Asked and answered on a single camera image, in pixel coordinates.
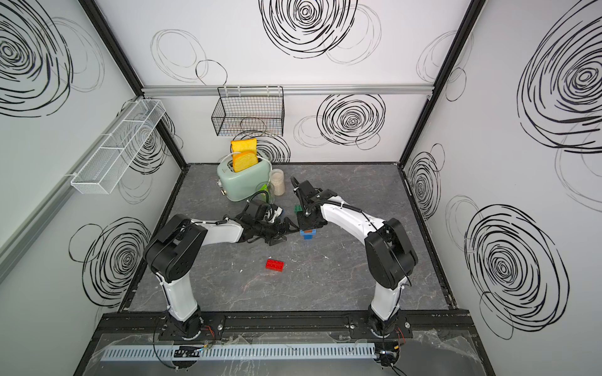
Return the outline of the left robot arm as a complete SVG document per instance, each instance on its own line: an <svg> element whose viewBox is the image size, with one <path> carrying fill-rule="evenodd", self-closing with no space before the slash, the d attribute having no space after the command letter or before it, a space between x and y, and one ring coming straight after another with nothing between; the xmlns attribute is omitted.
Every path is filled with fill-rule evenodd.
<svg viewBox="0 0 602 376"><path fill-rule="evenodd" d="M166 297L170 322L179 335L193 340L204 327L190 279L191 268L202 247L252 243L258 239L272 246L298 231L299 226L282 216L282 209L277 205L252 201L234 217L201 220L177 214L169 219L145 248L144 260L158 279Z"/></svg>

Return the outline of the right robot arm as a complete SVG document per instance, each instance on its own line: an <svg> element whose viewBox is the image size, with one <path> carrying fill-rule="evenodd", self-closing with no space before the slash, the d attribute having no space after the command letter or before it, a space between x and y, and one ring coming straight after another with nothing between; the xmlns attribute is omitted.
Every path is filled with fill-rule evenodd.
<svg viewBox="0 0 602 376"><path fill-rule="evenodd" d="M334 224L365 246L368 269L376 282L368 325L375 336L386 338L395 330L402 292L412 285L410 277L419 263L404 226L395 218L370 216L334 191L316 188L307 180L293 177L291 183L299 199L296 216L302 231Z"/></svg>

